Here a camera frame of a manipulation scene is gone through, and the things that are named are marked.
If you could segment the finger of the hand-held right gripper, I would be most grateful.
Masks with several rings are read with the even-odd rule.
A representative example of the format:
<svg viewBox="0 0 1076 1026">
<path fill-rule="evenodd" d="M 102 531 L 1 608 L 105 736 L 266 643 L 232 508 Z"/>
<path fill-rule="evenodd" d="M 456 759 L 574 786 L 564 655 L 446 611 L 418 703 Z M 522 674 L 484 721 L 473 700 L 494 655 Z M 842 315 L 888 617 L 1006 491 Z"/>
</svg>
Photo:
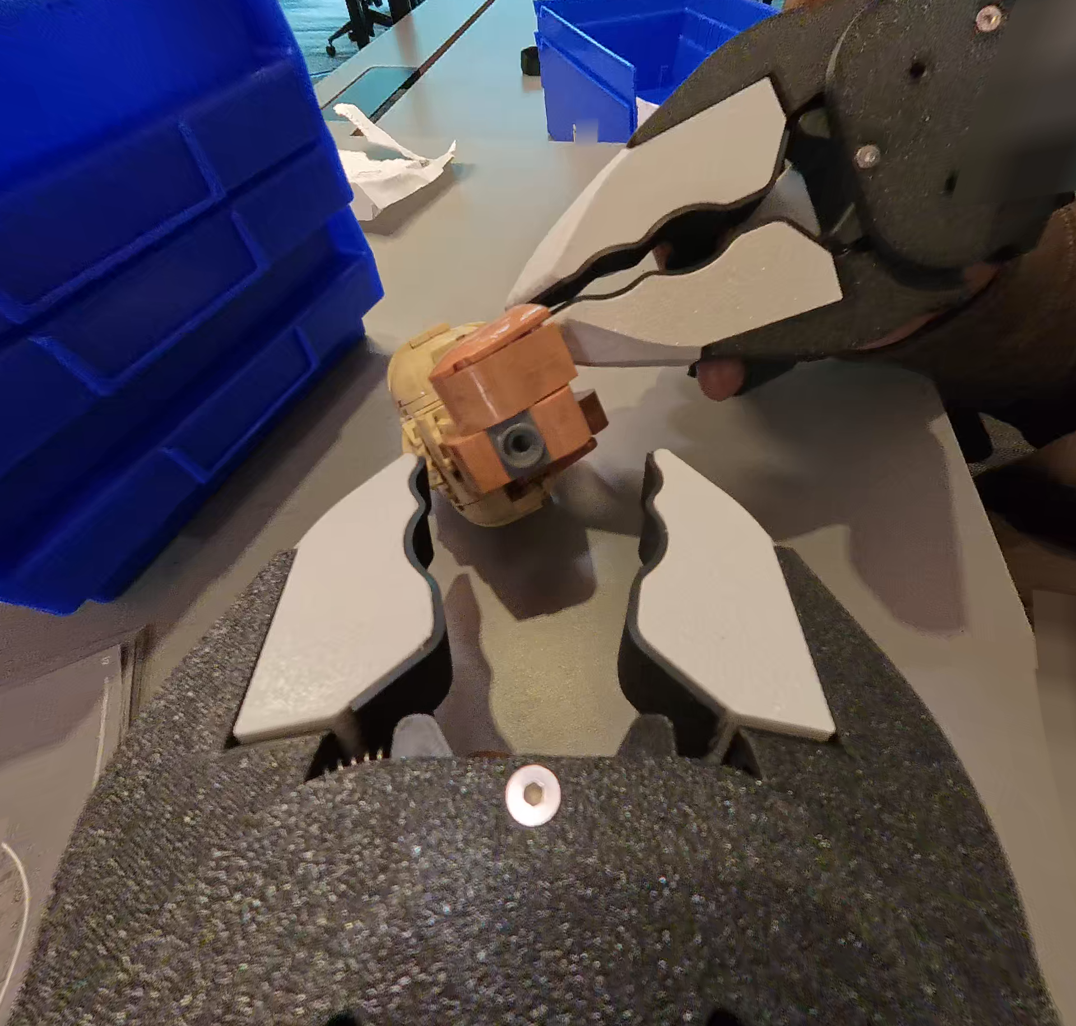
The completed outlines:
<svg viewBox="0 0 1076 1026">
<path fill-rule="evenodd" d="M 648 274 L 599 298 L 572 298 L 560 330 L 578 365 L 686 366 L 705 346 L 841 301 L 834 257 L 787 220 L 736 236 L 695 269 Z"/>
<path fill-rule="evenodd" d="M 771 79 L 620 149 L 530 254 L 507 307 L 564 304 L 596 280 L 636 267 L 669 222 L 734 210 L 776 177 L 787 114 Z"/>
</svg>

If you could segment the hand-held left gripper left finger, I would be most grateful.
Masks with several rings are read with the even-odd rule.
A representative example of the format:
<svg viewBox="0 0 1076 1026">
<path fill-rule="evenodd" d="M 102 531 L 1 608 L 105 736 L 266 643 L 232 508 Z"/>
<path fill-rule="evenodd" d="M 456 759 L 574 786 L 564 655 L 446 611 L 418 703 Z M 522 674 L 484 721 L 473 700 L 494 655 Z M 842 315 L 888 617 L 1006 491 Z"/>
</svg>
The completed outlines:
<svg viewBox="0 0 1076 1026">
<path fill-rule="evenodd" d="M 299 541 L 233 724 L 242 745 L 344 729 L 387 747 L 452 682 L 424 460 L 406 454 L 345 495 Z"/>
</svg>

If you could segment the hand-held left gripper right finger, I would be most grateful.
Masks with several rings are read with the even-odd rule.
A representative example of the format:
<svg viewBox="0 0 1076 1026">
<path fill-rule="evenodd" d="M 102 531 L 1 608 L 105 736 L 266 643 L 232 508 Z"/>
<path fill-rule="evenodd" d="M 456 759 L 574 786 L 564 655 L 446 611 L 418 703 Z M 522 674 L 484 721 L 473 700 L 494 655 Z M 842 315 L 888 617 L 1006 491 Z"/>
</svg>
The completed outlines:
<svg viewBox="0 0 1076 1026">
<path fill-rule="evenodd" d="M 771 536 L 668 448 L 647 456 L 627 649 L 719 725 L 837 731 Z"/>
</svg>

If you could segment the tan brick model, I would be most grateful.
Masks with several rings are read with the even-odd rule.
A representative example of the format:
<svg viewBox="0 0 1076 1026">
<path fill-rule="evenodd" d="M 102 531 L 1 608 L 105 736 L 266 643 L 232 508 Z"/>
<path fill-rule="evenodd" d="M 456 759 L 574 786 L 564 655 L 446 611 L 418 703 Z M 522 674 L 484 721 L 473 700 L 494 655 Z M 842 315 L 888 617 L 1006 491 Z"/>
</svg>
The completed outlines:
<svg viewBox="0 0 1076 1026">
<path fill-rule="evenodd" d="M 455 423 L 429 380 L 442 356 L 479 328 L 478 322 L 453 327 L 442 323 L 415 336 L 394 353 L 386 379 L 401 424 L 402 451 L 422 457 L 429 490 L 443 496 L 466 521 L 483 528 L 499 528 L 546 505 L 550 498 L 546 480 L 536 486 L 504 486 L 478 495 L 445 446 L 445 439 L 455 434 Z"/>
</svg>

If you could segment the stack of blue plastic bins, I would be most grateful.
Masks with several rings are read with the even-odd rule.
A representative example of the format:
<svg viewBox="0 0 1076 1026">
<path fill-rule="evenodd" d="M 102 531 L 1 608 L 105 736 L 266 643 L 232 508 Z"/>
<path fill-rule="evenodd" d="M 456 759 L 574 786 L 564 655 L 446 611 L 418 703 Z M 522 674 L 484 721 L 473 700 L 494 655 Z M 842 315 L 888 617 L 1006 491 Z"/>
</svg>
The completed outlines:
<svg viewBox="0 0 1076 1026">
<path fill-rule="evenodd" d="M 1 595 L 108 602 L 382 297 L 279 0 L 1 0 Z"/>
</svg>

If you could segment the person's right forearm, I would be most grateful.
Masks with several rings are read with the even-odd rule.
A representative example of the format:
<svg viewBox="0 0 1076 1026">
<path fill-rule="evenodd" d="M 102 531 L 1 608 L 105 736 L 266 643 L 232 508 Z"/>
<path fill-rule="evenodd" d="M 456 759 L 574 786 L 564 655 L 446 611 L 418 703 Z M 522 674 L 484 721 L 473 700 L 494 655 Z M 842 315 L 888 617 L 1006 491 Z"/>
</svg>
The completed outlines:
<svg viewBox="0 0 1076 1026">
<path fill-rule="evenodd" d="M 969 302 L 854 355 L 930 379 L 943 400 L 1015 427 L 1035 448 L 1075 428 L 1075 205 Z"/>
</svg>

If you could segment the grey desk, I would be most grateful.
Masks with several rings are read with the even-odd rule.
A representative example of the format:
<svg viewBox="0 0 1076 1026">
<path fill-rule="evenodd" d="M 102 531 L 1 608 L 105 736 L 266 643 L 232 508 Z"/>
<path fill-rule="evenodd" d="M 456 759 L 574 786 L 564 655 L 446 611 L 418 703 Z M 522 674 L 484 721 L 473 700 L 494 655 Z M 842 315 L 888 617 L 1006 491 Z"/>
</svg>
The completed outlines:
<svg viewBox="0 0 1076 1026">
<path fill-rule="evenodd" d="M 560 809 L 527 829 L 502 758 L 348 764 L 327 729 L 242 746 L 240 700 L 298 550 L 261 566 L 100 770 L 43 904 L 9 1024 L 1000 1024 L 1050 1017 L 1021 890 L 946 728 L 794 551 L 834 503 L 880 503 L 902 454 L 854 411 L 868 377 L 799 369 L 749 400 L 751 441 L 808 476 L 746 479 L 730 426 L 681 404 L 676 454 L 776 536 L 836 717 L 808 742 L 742 728 L 699 757 L 664 719 L 568 711 L 612 685 L 610 635 L 525 653 Z"/>
</svg>

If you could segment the person's right hand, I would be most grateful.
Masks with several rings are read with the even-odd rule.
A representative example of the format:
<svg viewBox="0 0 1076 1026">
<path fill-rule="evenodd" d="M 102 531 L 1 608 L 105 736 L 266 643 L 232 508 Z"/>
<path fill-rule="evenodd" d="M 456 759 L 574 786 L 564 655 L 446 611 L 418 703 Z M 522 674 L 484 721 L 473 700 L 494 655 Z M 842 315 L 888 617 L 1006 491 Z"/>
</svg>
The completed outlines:
<svg viewBox="0 0 1076 1026">
<path fill-rule="evenodd" d="M 706 359 L 693 366 L 694 377 L 708 400 L 733 399 L 745 390 L 748 370 L 735 359 Z"/>
</svg>

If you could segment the small blue plastic bin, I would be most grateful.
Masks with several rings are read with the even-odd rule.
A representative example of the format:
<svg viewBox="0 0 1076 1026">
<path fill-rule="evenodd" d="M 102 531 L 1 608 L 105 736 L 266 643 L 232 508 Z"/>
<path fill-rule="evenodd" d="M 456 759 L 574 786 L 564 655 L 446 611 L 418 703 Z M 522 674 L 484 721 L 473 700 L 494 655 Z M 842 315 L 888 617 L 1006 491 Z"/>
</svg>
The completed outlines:
<svg viewBox="0 0 1076 1026">
<path fill-rule="evenodd" d="M 625 144 L 636 99 L 663 104 L 731 39 L 775 15 L 755 0 L 535 0 L 546 132 Z"/>
</svg>

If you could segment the grey instruction booklet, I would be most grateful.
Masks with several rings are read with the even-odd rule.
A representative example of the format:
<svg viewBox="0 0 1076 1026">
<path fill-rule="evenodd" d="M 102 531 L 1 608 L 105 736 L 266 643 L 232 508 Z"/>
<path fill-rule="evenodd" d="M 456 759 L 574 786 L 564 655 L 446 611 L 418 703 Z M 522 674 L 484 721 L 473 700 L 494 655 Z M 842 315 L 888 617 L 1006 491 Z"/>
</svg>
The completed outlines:
<svg viewBox="0 0 1076 1026">
<path fill-rule="evenodd" d="M 2 689 L 3 1016 L 77 817 L 126 733 L 134 662 L 134 646 L 116 644 Z"/>
</svg>

